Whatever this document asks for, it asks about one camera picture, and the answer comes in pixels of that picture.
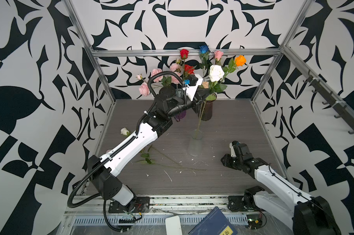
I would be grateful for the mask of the dark maroon glass vase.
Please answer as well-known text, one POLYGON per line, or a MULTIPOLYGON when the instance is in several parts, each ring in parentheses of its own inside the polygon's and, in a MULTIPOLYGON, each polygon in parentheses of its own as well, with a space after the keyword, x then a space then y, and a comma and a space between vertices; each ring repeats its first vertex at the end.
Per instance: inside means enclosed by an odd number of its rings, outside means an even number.
POLYGON ((216 101, 216 99, 209 99, 206 100, 203 116, 202 116, 202 121, 209 121, 212 116, 213 116, 213 104, 216 101))

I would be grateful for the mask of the large red rose stem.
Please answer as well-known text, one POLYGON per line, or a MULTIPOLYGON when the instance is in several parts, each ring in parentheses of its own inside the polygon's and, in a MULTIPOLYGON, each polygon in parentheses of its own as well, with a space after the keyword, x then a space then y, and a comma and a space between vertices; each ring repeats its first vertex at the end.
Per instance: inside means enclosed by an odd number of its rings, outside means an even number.
POLYGON ((184 72, 183 72, 184 76, 194 74, 195 68, 193 66, 185 64, 183 68, 184 68, 184 72))

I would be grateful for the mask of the purple ribbed glass vase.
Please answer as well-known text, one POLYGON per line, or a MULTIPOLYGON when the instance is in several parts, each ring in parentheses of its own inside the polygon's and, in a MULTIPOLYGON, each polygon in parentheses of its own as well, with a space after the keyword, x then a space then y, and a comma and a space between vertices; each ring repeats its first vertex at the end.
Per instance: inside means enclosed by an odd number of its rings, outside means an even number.
POLYGON ((175 115, 175 116, 174 116, 175 120, 176 120, 177 122, 180 122, 183 118, 186 117, 186 113, 187 113, 187 111, 185 110, 185 111, 183 111, 183 112, 181 112, 181 113, 175 115))

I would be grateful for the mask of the pink peony flower stem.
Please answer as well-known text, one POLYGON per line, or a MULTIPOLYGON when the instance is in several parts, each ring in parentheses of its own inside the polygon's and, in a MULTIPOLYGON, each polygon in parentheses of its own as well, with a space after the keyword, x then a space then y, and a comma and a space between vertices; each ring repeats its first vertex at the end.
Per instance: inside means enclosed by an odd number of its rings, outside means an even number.
MULTIPOLYGON (((174 72, 178 76, 181 76, 181 71, 182 71, 182 61, 181 59, 177 59, 174 63, 170 65, 170 71, 174 72)), ((178 85, 179 80, 172 76, 172 83, 178 85)))

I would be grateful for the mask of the blue rose stem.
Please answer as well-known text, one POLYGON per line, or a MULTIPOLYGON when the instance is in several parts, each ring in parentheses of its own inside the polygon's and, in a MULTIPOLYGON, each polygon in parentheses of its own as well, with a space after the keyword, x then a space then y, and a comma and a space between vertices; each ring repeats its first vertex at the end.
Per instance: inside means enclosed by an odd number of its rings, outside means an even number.
POLYGON ((210 50, 207 45, 203 45, 199 47, 199 58, 201 60, 200 68, 202 69, 202 77, 204 78, 206 75, 206 70, 208 68, 210 50))

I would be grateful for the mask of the orange pink blue rosebud stem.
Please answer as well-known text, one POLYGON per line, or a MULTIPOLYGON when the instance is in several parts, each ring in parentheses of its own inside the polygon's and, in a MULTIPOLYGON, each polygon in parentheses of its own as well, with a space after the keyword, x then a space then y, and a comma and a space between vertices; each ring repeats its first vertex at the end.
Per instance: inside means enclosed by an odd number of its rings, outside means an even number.
POLYGON ((230 59, 229 64, 222 68, 224 71, 223 77, 227 77, 229 74, 235 72, 238 67, 245 65, 246 62, 247 60, 243 55, 230 59))

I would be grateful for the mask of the clear glass vase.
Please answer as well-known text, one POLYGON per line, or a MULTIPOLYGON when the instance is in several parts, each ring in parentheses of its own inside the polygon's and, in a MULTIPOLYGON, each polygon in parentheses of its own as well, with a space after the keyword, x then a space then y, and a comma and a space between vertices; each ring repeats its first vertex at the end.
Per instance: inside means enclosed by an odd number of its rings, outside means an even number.
POLYGON ((188 154, 191 156, 198 156, 202 152, 203 146, 203 133, 200 130, 193 130, 190 134, 188 145, 188 154))

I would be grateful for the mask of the white and peach rosebud stem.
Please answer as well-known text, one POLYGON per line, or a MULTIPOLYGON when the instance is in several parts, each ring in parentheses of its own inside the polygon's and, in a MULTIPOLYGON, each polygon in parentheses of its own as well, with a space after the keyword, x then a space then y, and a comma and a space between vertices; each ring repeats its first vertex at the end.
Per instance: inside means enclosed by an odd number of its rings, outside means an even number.
MULTIPOLYGON (((209 82, 208 82, 208 81, 203 81, 203 82, 202 82, 202 86, 203 86, 203 88, 205 88, 205 89, 209 89, 209 82)), ((201 109, 200 109, 197 131, 199 131, 199 129, 200 129, 201 119, 202 119, 202 116, 203 116, 205 104, 206 104, 206 98, 203 99, 202 106, 201 106, 201 109)))

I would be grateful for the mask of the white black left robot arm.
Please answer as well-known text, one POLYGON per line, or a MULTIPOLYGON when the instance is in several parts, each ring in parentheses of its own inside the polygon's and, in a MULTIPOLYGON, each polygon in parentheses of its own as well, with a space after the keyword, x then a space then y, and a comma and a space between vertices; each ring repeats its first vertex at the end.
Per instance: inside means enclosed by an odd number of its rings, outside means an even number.
POLYGON ((174 89, 163 88, 154 98, 150 109, 138 121, 133 133, 101 157, 89 158, 89 181, 103 200, 116 201, 125 207, 135 203, 134 192, 117 177, 133 157, 171 127, 174 116, 188 109, 197 112, 198 106, 209 95, 208 90, 197 86, 188 87, 186 93, 180 98, 174 89))

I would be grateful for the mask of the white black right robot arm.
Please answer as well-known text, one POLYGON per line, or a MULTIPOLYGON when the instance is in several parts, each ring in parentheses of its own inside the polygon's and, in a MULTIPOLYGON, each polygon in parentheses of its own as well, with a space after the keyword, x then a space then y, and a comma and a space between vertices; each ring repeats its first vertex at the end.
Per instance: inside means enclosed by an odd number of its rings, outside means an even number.
POLYGON ((255 186, 245 190, 241 201, 229 199, 232 212, 266 211, 289 227, 295 235, 340 235, 329 203, 313 197, 280 176, 269 163, 254 158, 246 144, 233 141, 230 154, 222 157, 225 167, 242 171, 266 188, 255 186))

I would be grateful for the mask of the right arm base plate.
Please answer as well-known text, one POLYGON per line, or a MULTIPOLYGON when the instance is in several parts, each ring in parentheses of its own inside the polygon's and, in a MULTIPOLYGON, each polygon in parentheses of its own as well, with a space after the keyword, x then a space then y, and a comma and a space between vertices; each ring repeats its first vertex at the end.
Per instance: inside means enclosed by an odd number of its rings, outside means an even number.
POLYGON ((255 186, 245 190, 243 196, 229 196, 228 209, 231 212, 258 211, 259 208, 255 204, 254 195, 262 191, 265 191, 265 189, 260 186, 255 186))

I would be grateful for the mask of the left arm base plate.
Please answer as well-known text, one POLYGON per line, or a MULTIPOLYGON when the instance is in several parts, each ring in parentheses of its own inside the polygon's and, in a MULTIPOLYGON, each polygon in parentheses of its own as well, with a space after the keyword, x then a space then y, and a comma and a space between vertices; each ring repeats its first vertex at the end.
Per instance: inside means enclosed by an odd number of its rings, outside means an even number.
POLYGON ((133 198, 127 205, 122 205, 117 201, 111 201, 109 205, 109 213, 144 213, 149 210, 150 197, 140 196, 133 198))

